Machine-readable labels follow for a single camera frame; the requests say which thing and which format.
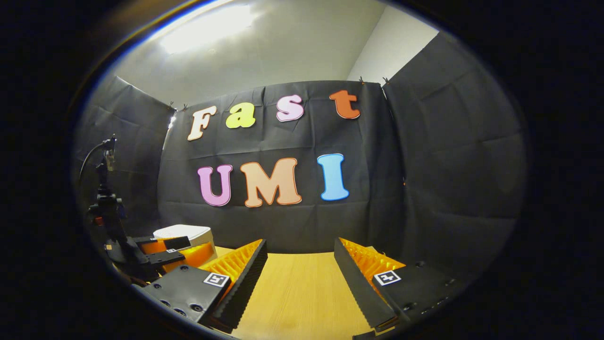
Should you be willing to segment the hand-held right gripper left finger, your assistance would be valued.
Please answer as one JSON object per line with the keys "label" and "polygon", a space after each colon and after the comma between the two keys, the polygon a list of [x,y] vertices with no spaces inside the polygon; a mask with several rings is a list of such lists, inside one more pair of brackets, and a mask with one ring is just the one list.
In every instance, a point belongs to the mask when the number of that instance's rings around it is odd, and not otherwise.
{"label": "hand-held right gripper left finger", "polygon": [[239,326],[267,259],[265,239],[206,264],[189,252],[142,288],[142,294],[192,323],[231,333]]}

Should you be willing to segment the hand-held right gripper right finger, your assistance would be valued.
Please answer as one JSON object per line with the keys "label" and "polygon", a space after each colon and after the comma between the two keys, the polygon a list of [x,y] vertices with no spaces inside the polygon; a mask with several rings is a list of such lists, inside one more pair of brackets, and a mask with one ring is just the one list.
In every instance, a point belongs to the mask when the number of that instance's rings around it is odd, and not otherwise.
{"label": "hand-held right gripper right finger", "polygon": [[467,287],[425,262],[403,264],[375,249],[336,238],[334,257],[374,331],[406,329],[435,314]]}

